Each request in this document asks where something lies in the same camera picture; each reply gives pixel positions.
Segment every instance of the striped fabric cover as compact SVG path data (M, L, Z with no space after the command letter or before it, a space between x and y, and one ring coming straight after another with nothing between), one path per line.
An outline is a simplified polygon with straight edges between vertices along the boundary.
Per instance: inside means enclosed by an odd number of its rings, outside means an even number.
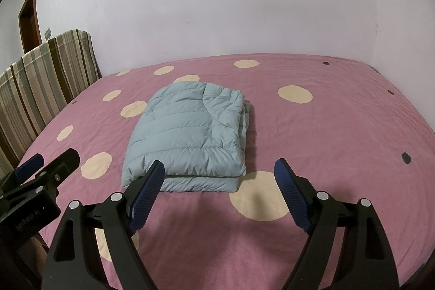
M69 30L0 74L0 177L18 166L45 126L101 78L91 37Z

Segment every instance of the silver screw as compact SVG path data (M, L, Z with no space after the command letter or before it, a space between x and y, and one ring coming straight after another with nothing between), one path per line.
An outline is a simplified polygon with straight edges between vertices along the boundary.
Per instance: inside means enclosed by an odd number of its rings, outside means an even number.
M370 202L370 200L368 200L368 199L366 199L366 198L361 199L361 204L364 205L364 207L369 207L369 206L371 206L371 202Z
M70 203L70 209L76 209L79 206L79 201L78 200L73 200Z
M110 196L112 202L117 202L118 200L121 200L121 198L122 198L122 193L119 192L116 192Z
M317 192L317 198L319 198L321 200L327 200L329 198L329 194L327 194L327 192L320 191L320 192Z

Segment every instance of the folded quilt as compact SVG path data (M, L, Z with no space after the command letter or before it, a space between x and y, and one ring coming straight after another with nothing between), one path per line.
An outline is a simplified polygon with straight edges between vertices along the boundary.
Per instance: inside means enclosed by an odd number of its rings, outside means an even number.
M166 86L149 100L134 128L123 165L122 187L159 160L171 177L162 190L234 192L237 183L192 177L244 176L248 124L249 104L239 90L205 82Z

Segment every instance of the yellow circle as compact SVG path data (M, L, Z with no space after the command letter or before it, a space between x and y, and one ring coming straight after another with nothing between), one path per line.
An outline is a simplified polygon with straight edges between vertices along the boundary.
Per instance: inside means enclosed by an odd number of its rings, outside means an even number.
M182 76L180 78L175 79L173 82L177 83L177 82L198 82L199 81L199 77L194 75L194 74L190 74L188 76Z
M154 72L154 75L155 76L161 76L163 74L169 73L170 71L173 71L174 68L175 68L174 66L165 66L165 67L158 68Z
M81 167L82 176L87 179L95 179L103 176L109 169L112 155L99 152L89 158Z
M231 204L240 214L253 220L271 221L288 213L272 172L250 172L241 180L239 190L229 194Z
M259 62L252 59L242 59L241 61L234 63L237 68L252 68L258 66L259 64Z
M97 239L98 251L100 256L102 256L105 260L109 262L112 261L112 257L110 256L109 247L107 246L106 236L104 235L103 229L95 229L95 237ZM139 234L136 232L132 237L134 247L139 249Z
M113 100L115 97L117 97L121 93L121 90L114 90L110 93L108 93L105 97L103 97L103 101L110 101Z
M300 86L287 85L278 90L278 95L283 99L286 99L295 103L308 103L313 99L312 94Z
M121 111L121 116L125 118L134 117L140 115L145 108L147 108L147 103L145 101L136 101L125 106Z
M57 136L57 141L60 142L61 140L64 140L66 137L68 137L73 131L73 128L73 126L68 126L62 129L62 131Z
M124 74L127 74L129 71L130 71L130 69L129 70L120 71L116 76L123 76Z

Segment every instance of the bed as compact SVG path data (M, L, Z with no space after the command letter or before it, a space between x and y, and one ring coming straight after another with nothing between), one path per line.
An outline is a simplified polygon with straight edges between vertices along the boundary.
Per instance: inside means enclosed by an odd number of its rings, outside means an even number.
M81 157L59 187L73 199L101 202L120 191L131 133L149 98L174 81L241 90L252 105L247 174L235 193L159 193L133 242L159 289L281 289L306 234L281 197L273 166L345 202L372 201L401 284L435 246L435 134L412 104L374 68L316 55L242 54L196 58L106 76L77 93L27 149L46 162L67 148ZM59 219L41 231L50 244ZM340 252L338 233L322 287ZM97 230L110 285L120 288Z

